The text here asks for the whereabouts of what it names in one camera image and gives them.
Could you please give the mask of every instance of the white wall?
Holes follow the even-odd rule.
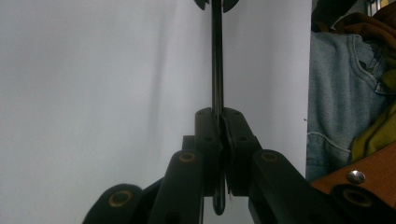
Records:
[[[80,223],[106,189],[163,176],[211,106],[210,7],[0,1],[0,222]],[[311,1],[224,15],[225,104],[304,173]],[[205,223],[251,223],[246,199]]]

